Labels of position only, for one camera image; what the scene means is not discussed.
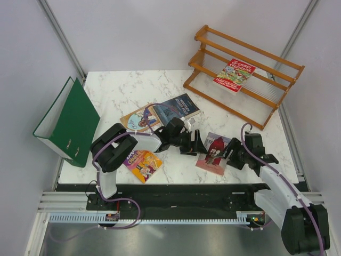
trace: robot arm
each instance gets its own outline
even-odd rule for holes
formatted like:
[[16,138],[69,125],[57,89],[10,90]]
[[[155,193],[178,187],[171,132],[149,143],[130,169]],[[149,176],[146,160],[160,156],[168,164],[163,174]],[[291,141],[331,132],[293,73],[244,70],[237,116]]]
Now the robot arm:
[[[94,158],[105,145],[116,137],[126,133],[126,129],[120,123],[114,124],[109,130],[95,140],[90,148]],[[197,153],[207,154],[200,138],[199,130],[194,132],[194,140],[191,140],[192,132],[185,128],[184,122],[179,118],[173,118],[166,127],[160,127],[154,134],[129,134],[115,140],[117,146],[110,145],[96,158],[99,165],[99,182],[105,198],[113,196],[116,191],[116,170],[133,150],[147,150],[159,153],[170,146],[180,148],[180,154],[196,156]]]
[[[178,118],[173,118],[166,127],[159,128],[152,135],[123,135],[125,133],[125,128],[117,123],[91,145],[91,152],[95,157],[110,141],[120,135],[122,136],[114,141],[118,144],[117,147],[110,145],[96,158],[100,167],[101,190],[105,198],[116,193],[116,169],[122,165],[132,150],[148,150],[158,153],[167,150],[170,146],[176,146],[180,148],[180,154],[193,156],[197,153],[207,154],[199,130],[195,130],[195,139],[192,141],[191,132],[184,127],[184,122]],[[327,210],[323,205],[313,205],[281,173],[278,160],[272,154],[265,153],[260,134],[246,133],[245,145],[248,150],[237,138],[233,138],[219,157],[228,158],[227,164],[240,170],[245,164],[248,164],[269,186],[269,189],[254,192],[254,202],[280,228],[282,240],[288,252],[297,254],[316,251],[319,249],[319,240],[322,240],[323,249],[328,249],[330,240]],[[278,173],[256,160],[249,152],[262,159],[263,163],[274,167]],[[312,213],[313,219],[318,225],[321,239],[318,238],[314,223],[307,211]]]
[[[248,164],[268,185],[269,189],[255,191],[254,202],[279,227],[287,251],[290,254],[318,251],[321,248],[317,233],[321,235],[323,249],[330,248],[328,213],[324,206],[312,204],[289,181],[282,173],[278,160],[272,154],[265,153],[260,134],[246,133],[244,138],[248,150],[237,138],[233,138],[223,157],[228,158],[227,164],[240,170]],[[318,232],[308,211],[317,224]]]

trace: blue book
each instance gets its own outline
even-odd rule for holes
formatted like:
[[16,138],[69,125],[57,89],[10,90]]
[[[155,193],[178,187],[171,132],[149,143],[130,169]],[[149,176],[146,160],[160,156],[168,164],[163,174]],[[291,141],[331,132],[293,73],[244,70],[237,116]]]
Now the blue book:
[[[172,107],[180,114],[181,117],[186,119],[200,113],[200,109],[194,104],[187,93],[171,100],[167,100],[163,102],[163,104]],[[170,108],[167,108],[163,105],[155,105],[154,111],[164,126],[166,126],[168,122],[173,119],[173,117],[178,117],[178,115],[175,114]]]

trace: picture book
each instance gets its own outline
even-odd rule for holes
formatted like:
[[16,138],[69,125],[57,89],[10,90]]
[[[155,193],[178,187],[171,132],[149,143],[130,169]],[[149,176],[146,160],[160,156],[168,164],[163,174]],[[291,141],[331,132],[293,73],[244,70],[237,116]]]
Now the picture book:
[[[187,93],[167,100],[163,102],[163,104],[172,107],[180,114],[181,117],[184,117],[186,119],[200,113],[200,109],[194,104]],[[168,122],[173,119],[173,117],[178,117],[178,115],[174,113],[170,108],[167,108],[163,105],[155,105],[154,111],[164,126],[166,126]]]
[[[132,131],[144,132],[148,129],[147,123],[143,118],[143,112],[145,107],[139,108],[138,110],[126,115],[120,119],[123,126]],[[149,107],[147,110],[148,121],[151,127],[160,123],[160,120],[156,116],[153,107]]]
[[230,140],[224,136],[209,132],[204,143],[208,154],[200,154],[196,166],[209,172],[224,175],[227,160],[220,158],[219,155],[222,154]]
[[213,81],[232,94],[236,94],[255,69],[250,64],[232,59]]
[[142,183],[146,183],[162,165],[152,152],[141,150],[132,151],[123,163]]

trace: wooden rack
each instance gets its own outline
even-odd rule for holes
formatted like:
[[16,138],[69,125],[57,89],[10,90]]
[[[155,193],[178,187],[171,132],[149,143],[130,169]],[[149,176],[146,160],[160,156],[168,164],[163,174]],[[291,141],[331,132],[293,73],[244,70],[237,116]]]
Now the wooden rack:
[[[267,57],[269,59],[275,60],[277,62],[280,62],[282,67],[287,66],[290,67],[290,69],[292,69],[294,72],[294,75],[287,75],[285,73],[282,73],[278,70],[275,70],[273,68],[270,68],[258,61],[255,61],[251,58],[248,58],[245,55],[242,55],[236,51],[232,51],[231,49],[218,44],[216,42],[214,42],[213,40],[209,40],[209,34],[214,34],[215,35],[215,39],[219,42],[222,42],[221,44],[226,44],[226,43],[234,43],[242,46],[243,49],[248,49],[246,52],[256,52],[258,54],[261,54],[260,56],[262,56],[264,58]],[[264,50],[261,50],[257,47],[254,47],[250,44],[247,44],[241,40],[238,40],[234,37],[228,36],[226,34],[223,34],[215,29],[209,28],[208,25],[203,26],[195,35],[194,39],[196,41],[200,41],[201,45],[200,48],[198,50],[198,52],[191,58],[191,60],[189,61],[188,65],[190,67],[194,68],[194,71],[192,73],[192,75],[185,81],[184,83],[184,87],[200,96],[202,96],[203,98],[213,102],[214,104],[222,107],[223,109],[229,111],[230,113],[244,119],[245,121],[248,121],[249,123],[253,124],[254,126],[258,127],[259,129],[263,130],[265,128],[265,126],[267,125],[267,123],[269,122],[271,116],[273,115],[273,113],[278,109],[278,107],[280,106],[280,104],[283,102],[284,97],[287,95],[287,93],[289,92],[290,88],[296,83],[297,79],[299,78],[299,76],[301,75],[304,66],[299,66],[295,63],[292,63],[288,60],[285,60],[281,57],[278,57],[272,53],[266,52]],[[226,104],[221,103],[220,101],[208,96],[207,94],[199,91],[198,89],[192,87],[190,84],[191,82],[201,73],[205,73],[211,77],[216,77],[217,73],[219,71],[217,70],[212,70],[213,68],[207,67],[207,65],[204,64],[204,59],[207,56],[213,57],[216,60],[222,61],[225,63],[225,65],[230,61],[228,58],[223,57],[223,56],[229,55],[232,56],[236,59],[239,59],[241,61],[247,62],[253,66],[255,66],[256,68],[259,68],[265,72],[267,72],[268,74],[271,74],[272,76],[276,77],[277,80],[282,81],[282,83],[276,82],[274,79],[269,79],[266,76],[260,75],[258,73],[253,73],[253,76],[260,79],[261,81],[264,82],[264,85],[267,86],[267,88],[269,88],[269,90],[273,90],[273,88],[271,88],[272,86],[275,87],[275,90],[278,92],[278,96],[276,97],[276,100],[273,100],[271,97],[267,97],[266,95],[264,95],[264,93],[259,93],[257,90],[253,90],[248,88],[247,86],[243,86],[241,89],[241,92],[262,102],[263,104],[266,104],[267,106],[270,106],[272,108],[272,110],[269,113],[269,116],[267,117],[267,119],[265,120],[265,122],[263,124],[260,124],[256,121],[253,120],[253,118],[251,116],[246,116],[243,115],[241,113],[239,113],[238,111],[232,109],[231,107],[227,106]]]

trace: red book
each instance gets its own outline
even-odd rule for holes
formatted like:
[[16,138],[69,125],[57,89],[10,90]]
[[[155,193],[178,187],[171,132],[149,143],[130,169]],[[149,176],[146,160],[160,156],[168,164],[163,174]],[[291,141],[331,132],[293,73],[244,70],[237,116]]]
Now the red book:
[[232,59],[213,81],[227,91],[236,94],[255,69],[248,63]]

